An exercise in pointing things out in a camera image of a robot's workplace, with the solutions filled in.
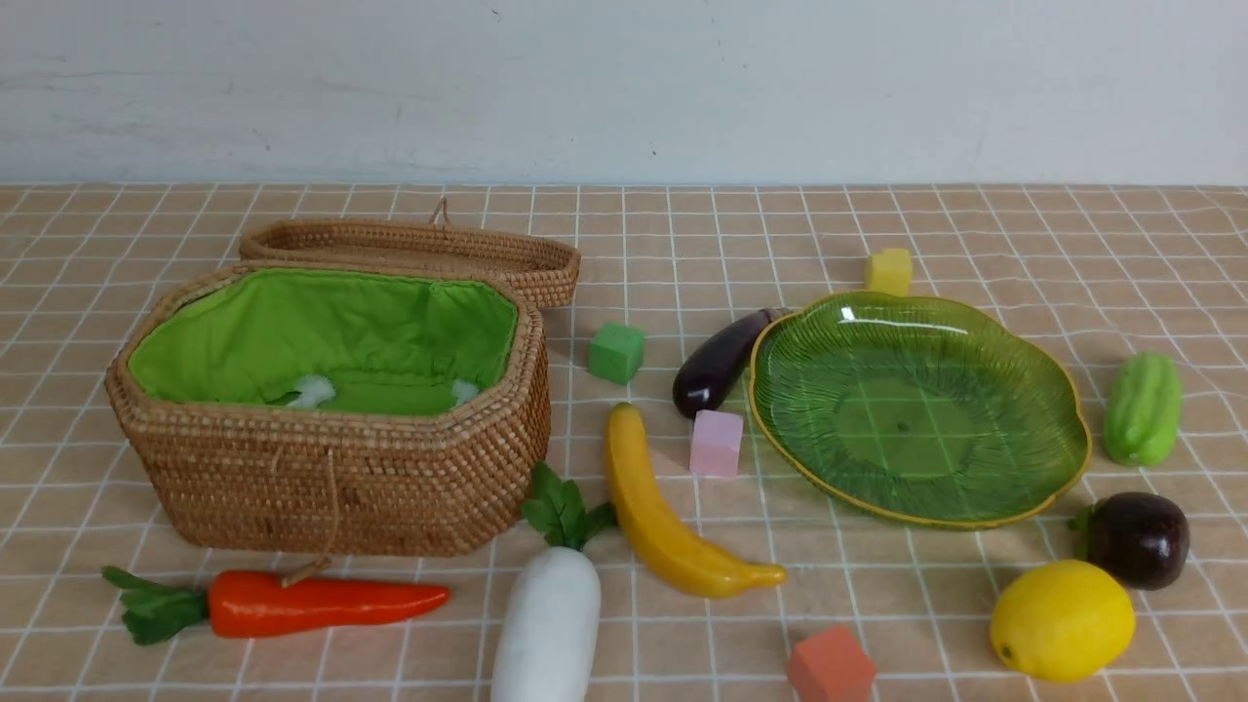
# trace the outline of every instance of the pink foam cube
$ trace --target pink foam cube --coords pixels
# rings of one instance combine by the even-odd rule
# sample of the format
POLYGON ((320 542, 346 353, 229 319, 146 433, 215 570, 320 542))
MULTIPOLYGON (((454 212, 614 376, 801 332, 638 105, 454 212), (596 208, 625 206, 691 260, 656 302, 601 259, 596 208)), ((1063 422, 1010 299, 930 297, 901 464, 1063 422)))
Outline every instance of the pink foam cube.
POLYGON ((698 412, 689 450, 689 472, 695 476, 735 476, 744 431, 745 417, 741 415, 714 410, 698 412))
POLYGON ((844 626, 799 642, 789 660, 789 683, 801 702, 866 702, 875 676, 875 663, 844 626))

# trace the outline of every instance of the basket handle string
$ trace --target basket handle string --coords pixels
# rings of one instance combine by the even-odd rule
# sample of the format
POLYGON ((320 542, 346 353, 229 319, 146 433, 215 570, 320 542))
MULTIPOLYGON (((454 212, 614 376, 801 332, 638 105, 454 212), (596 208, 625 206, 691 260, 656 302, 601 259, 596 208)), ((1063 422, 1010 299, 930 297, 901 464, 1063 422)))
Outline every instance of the basket handle string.
MULTIPOLYGON (((277 465, 277 457, 273 458, 273 465, 277 465)), ((321 571, 329 567, 329 551, 333 550, 333 542, 338 537, 338 526, 342 522, 342 515, 338 508, 338 480, 333 468, 333 448, 326 453, 324 465, 326 472, 329 475, 329 508, 333 515, 333 521, 329 523, 329 537, 324 540, 324 546, 321 547, 321 555, 317 556, 316 560, 310 561, 282 576, 282 587, 290 587, 302 580, 316 576, 321 571)))
POLYGON ((429 224, 431 225, 436 224, 438 221, 438 215, 442 215, 442 229, 447 229, 448 226, 454 226, 454 225, 451 224, 451 214, 447 212, 447 196, 446 195, 443 195, 442 199, 438 200, 438 205, 436 207, 433 207, 433 212, 429 215, 429 224))

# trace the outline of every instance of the toy bitter melon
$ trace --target toy bitter melon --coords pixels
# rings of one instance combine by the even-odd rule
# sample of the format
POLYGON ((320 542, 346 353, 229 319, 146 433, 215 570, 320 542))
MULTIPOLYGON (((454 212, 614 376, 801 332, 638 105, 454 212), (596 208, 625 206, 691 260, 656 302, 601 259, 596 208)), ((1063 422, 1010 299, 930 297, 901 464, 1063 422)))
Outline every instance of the toy bitter melon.
POLYGON ((1124 466, 1156 466, 1178 440, 1183 386, 1174 361, 1144 351, 1118 371, 1104 413, 1104 451, 1124 466))

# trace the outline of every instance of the basket lid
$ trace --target basket lid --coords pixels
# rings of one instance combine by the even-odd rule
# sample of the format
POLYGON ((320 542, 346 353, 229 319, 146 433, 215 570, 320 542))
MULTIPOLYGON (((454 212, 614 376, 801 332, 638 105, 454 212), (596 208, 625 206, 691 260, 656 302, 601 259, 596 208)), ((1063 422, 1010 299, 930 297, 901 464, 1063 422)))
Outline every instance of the basket lid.
POLYGON ((281 220, 243 235, 238 257, 384 265, 413 272, 489 274, 538 307, 569 305, 580 275, 580 251, 574 246, 525 234, 454 226, 446 197, 438 201, 427 224, 379 219, 281 220))

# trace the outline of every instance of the toy lemon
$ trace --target toy lemon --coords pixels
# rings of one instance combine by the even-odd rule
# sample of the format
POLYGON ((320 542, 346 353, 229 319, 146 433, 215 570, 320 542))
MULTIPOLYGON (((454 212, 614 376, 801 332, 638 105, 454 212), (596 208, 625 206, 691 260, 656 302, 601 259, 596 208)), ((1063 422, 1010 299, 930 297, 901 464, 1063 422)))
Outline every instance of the toy lemon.
POLYGON ((1075 682, 1121 656, 1136 635, 1127 591, 1083 561, 1056 561, 1013 581, 992 612, 992 648, 1037 680, 1075 682))

